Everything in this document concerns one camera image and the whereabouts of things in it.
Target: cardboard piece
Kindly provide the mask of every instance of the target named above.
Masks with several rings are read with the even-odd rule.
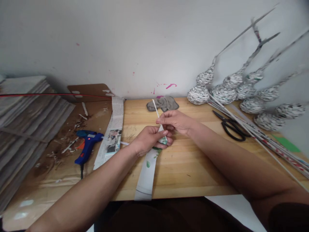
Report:
[[[27,174],[9,203],[3,214],[4,230],[27,229],[65,192],[80,181],[80,167],[74,161],[82,151],[75,148],[83,143],[83,139],[78,139],[71,146],[73,152],[67,150],[62,154],[62,151],[70,141],[77,138],[77,130],[105,133],[112,113],[112,103],[111,100],[87,102],[86,108],[89,113],[87,120],[79,116],[79,114],[85,115],[82,104],[75,103],[75,105],[73,112]],[[84,176],[93,171],[99,147],[100,142],[95,144],[93,153],[85,164]]]
[[[90,97],[90,96],[76,97],[76,95],[74,95],[74,98],[77,102],[93,102],[93,101],[103,102],[112,100],[111,99],[112,93],[106,84],[68,85],[68,90],[71,93],[108,97],[108,98]]]

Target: person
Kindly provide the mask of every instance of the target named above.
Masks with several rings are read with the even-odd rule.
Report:
[[[153,146],[166,149],[172,145],[172,131],[195,142],[250,202],[266,230],[309,231],[309,194],[290,178],[180,111],[167,111],[156,123],[167,130],[145,127],[130,145],[73,186],[27,231],[87,231],[137,159]],[[157,142],[164,136],[167,145]],[[129,201],[113,206],[107,218],[102,231],[251,231],[204,197]]]

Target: scissors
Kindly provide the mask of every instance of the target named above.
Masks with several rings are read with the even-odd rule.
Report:
[[[213,113],[222,120],[221,124],[223,126],[223,129],[225,130],[225,132],[228,134],[228,136],[230,136],[232,139],[239,141],[239,142],[243,142],[246,140],[246,137],[251,137],[249,134],[243,132],[239,127],[238,127],[238,123],[230,118],[225,118],[224,116],[218,114],[216,111],[213,111]],[[234,135],[232,135],[229,131],[228,128],[230,128],[232,131],[234,131],[236,134],[238,134],[241,139],[235,137]]]

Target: scissor handle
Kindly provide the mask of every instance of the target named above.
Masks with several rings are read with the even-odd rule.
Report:
[[[221,122],[222,127],[223,127],[224,131],[228,134],[228,136],[230,136],[232,139],[234,139],[234,140],[236,140],[236,141],[239,141],[239,142],[245,141],[245,140],[246,140],[246,137],[243,135],[243,133],[240,132],[239,129],[238,129],[237,127],[235,127],[235,125],[234,125],[233,122],[230,122],[230,123],[231,123],[234,127],[230,126],[230,125],[227,124],[225,121]],[[232,135],[232,134],[228,131],[228,129],[227,129],[226,127],[228,127],[228,128],[230,128],[231,130],[233,130],[236,134],[238,134],[238,135],[241,137],[241,139],[239,139],[239,138],[235,137],[234,135]]]
[[[242,134],[243,136],[248,137],[248,138],[251,137],[251,135],[249,135],[247,132],[244,132],[242,129],[240,129],[242,128],[242,126],[239,127],[237,121],[230,119],[228,120],[228,122],[231,123],[235,127],[235,129],[237,129],[239,133]]]

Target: green paper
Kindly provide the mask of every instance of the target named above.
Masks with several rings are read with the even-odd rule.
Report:
[[[290,152],[301,152],[294,144],[292,144],[289,140],[287,140],[284,137],[276,137],[272,134],[272,136],[282,144],[286,149],[288,149]]]

